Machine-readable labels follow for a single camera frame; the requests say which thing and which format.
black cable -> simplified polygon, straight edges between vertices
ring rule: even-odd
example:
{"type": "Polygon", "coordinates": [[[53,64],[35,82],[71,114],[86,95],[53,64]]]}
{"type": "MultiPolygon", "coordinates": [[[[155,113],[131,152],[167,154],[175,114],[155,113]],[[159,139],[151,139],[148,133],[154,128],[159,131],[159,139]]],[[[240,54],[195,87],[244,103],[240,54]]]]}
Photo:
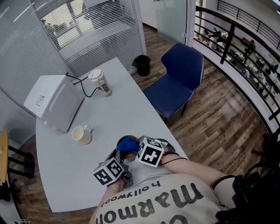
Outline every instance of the black cable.
{"type": "Polygon", "coordinates": [[[80,82],[80,84],[82,85],[83,92],[84,92],[84,94],[86,95],[86,97],[89,97],[89,98],[92,97],[93,94],[95,93],[95,91],[97,90],[97,88],[95,88],[94,91],[92,92],[92,94],[91,94],[90,96],[88,96],[88,95],[85,93],[85,91],[84,91],[84,86],[83,86],[83,82],[82,82],[82,81],[84,81],[87,77],[81,80],[81,79],[76,78],[76,77],[74,77],[74,76],[68,75],[68,73],[66,73],[65,75],[68,76],[68,77],[71,77],[71,78],[74,78],[74,79],[78,79],[78,80],[79,80],[79,81],[76,82],[74,85],[76,85],[76,84],[78,84],[78,83],[80,82]]]}
{"type": "Polygon", "coordinates": [[[166,163],[163,163],[163,164],[161,164],[161,166],[163,166],[163,165],[165,165],[165,164],[167,164],[167,163],[170,163],[170,162],[172,162],[172,161],[178,160],[178,159],[186,159],[186,160],[188,160],[187,158],[180,157],[180,158],[177,158],[177,159],[172,159],[172,160],[170,160],[170,161],[168,161],[168,162],[166,162],[166,163]]]}

cup lid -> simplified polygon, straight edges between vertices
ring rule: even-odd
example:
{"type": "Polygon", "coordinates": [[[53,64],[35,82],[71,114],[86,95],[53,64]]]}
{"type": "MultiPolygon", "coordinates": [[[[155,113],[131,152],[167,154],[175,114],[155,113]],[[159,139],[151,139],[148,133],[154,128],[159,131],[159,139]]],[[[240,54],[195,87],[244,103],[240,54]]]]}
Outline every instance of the cup lid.
{"type": "Polygon", "coordinates": [[[102,75],[103,71],[101,69],[95,69],[89,74],[88,78],[92,81],[97,81],[102,77],[102,75]]]}

blue chair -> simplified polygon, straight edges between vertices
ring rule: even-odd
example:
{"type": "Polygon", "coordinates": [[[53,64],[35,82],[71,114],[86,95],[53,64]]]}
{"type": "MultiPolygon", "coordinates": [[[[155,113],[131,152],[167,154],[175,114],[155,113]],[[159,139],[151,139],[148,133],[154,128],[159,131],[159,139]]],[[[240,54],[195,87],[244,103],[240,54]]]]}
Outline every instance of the blue chair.
{"type": "Polygon", "coordinates": [[[143,92],[167,121],[181,107],[184,114],[187,103],[201,84],[203,77],[203,55],[184,44],[173,45],[161,57],[166,74],[143,92]]]}

black railing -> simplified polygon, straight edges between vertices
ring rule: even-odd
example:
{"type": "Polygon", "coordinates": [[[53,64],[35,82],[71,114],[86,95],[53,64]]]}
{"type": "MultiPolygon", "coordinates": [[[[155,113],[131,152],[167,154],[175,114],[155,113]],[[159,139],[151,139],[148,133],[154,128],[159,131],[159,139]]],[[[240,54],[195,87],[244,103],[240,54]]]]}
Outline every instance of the black railing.
{"type": "Polygon", "coordinates": [[[274,95],[272,94],[273,91],[271,91],[273,87],[274,93],[280,94],[280,89],[278,85],[271,79],[269,73],[271,72],[273,74],[276,74],[276,79],[280,78],[280,74],[277,72],[277,68],[274,65],[270,64],[255,49],[255,46],[252,44],[252,42],[247,43],[245,40],[235,35],[235,28],[239,28],[240,30],[251,36],[252,39],[255,39],[260,45],[262,45],[262,47],[269,51],[269,53],[278,61],[278,64],[280,63],[280,56],[277,53],[275,53],[259,36],[257,36],[252,31],[248,30],[246,27],[242,26],[238,22],[220,13],[199,6],[196,7],[196,11],[211,14],[217,18],[226,21],[231,25],[230,30],[227,30],[210,20],[203,18],[202,16],[196,16],[200,19],[200,21],[206,21],[207,23],[218,27],[220,31],[217,31],[216,29],[211,30],[210,28],[206,28],[203,25],[201,25],[201,22],[199,24],[195,23],[196,26],[203,30],[203,33],[195,31],[197,37],[194,39],[204,44],[213,52],[215,52],[218,56],[220,56],[221,64],[223,64],[225,61],[228,62],[250,83],[250,85],[255,89],[257,94],[259,94],[261,99],[269,108],[272,114],[269,117],[269,119],[275,119],[276,123],[280,127],[280,123],[276,117],[280,113],[280,105],[275,99],[274,95]],[[233,43],[233,40],[239,41],[241,46],[246,47],[245,52],[240,49],[240,46],[236,46],[233,43]],[[250,53],[254,53],[254,55],[257,57],[256,61],[254,58],[250,57],[250,53]],[[267,102],[266,97],[268,96],[271,97],[274,104],[276,105],[276,110],[275,108],[273,109],[267,102]]]}
{"type": "Polygon", "coordinates": [[[276,47],[276,49],[280,49],[280,36],[263,22],[258,20],[256,17],[243,11],[240,8],[237,8],[236,6],[233,6],[221,0],[218,0],[218,10],[225,12],[235,17],[237,20],[244,22],[254,31],[264,36],[270,43],[272,43],[273,46],[276,47]]]}

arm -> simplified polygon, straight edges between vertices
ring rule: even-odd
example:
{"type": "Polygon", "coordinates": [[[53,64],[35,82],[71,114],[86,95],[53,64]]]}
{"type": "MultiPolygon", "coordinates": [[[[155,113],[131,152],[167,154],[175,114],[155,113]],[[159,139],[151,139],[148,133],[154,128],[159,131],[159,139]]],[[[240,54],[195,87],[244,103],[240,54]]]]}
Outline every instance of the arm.
{"type": "Polygon", "coordinates": [[[117,190],[117,189],[111,189],[111,188],[107,188],[107,190],[105,191],[102,199],[101,199],[101,202],[99,203],[98,207],[95,209],[92,217],[91,217],[91,220],[89,221],[89,224],[95,224],[95,216],[96,216],[96,213],[97,211],[99,210],[100,206],[106,201],[108,200],[108,198],[112,197],[113,195],[115,195],[116,193],[120,192],[123,190],[123,186],[124,186],[124,182],[122,179],[119,179],[117,180],[116,182],[112,183],[110,185],[110,187],[115,187],[117,189],[120,189],[120,190],[117,190]]]}
{"type": "MultiPolygon", "coordinates": [[[[177,158],[180,158],[180,156],[175,154],[169,154],[163,158],[162,164],[177,158]]],[[[220,171],[215,170],[211,167],[204,166],[202,164],[195,163],[186,159],[178,159],[169,162],[164,166],[173,173],[184,173],[197,177],[203,180],[209,186],[214,184],[221,177],[226,176],[224,173],[221,173],[220,171]]]]}

